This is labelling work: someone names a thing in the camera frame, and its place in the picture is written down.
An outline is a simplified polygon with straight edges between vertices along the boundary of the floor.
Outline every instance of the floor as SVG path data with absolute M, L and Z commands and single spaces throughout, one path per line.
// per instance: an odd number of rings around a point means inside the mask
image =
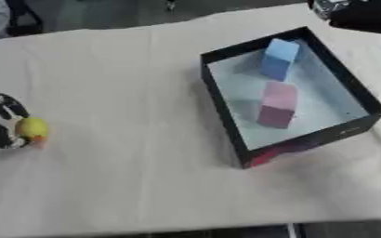
M 191 20 L 217 12 L 270 7 L 306 0 L 177 0 L 172 12 L 165 0 L 27 0 L 42 16 L 47 32 L 109 29 Z
M 306 0 L 178 0 L 173 12 L 166 11 L 164 0 L 27 0 L 44 19 L 46 32 L 75 29 L 112 29 L 191 20 L 217 12 L 255 7 L 270 7 Z M 302 225 L 306 238 L 381 237 L 381 222 L 317 223 Z M 197 231 L 156 234 L 155 237 L 281 237 L 279 229 L 251 228 L 233 232 Z M 148 235 L 126 237 L 149 237 Z

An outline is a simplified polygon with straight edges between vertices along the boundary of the yellow ball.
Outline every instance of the yellow ball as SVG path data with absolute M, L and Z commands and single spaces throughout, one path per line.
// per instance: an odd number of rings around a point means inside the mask
M 47 124 L 37 117 L 23 118 L 16 124 L 16 133 L 29 139 L 45 140 L 47 137 Z

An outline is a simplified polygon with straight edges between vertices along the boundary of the block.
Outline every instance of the block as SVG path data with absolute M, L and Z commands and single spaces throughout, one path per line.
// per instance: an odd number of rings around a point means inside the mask
M 295 114 L 296 105 L 295 86 L 269 81 L 264 90 L 258 122 L 263 126 L 287 128 Z
M 280 39 L 271 40 L 260 64 L 261 73 L 272 79 L 284 81 L 298 51 L 297 43 Z

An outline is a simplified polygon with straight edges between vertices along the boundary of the white table cloth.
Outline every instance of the white table cloth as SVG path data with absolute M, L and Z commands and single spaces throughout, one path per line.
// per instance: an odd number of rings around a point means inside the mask
M 381 35 L 330 28 L 303 4 L 0 40 L 0 91 L 51 130 L 41 150 L 0 152 L 0 236 L 381 218 L 381 121 L 230 165 L 200 54 L 305 25 L 381 100 Z

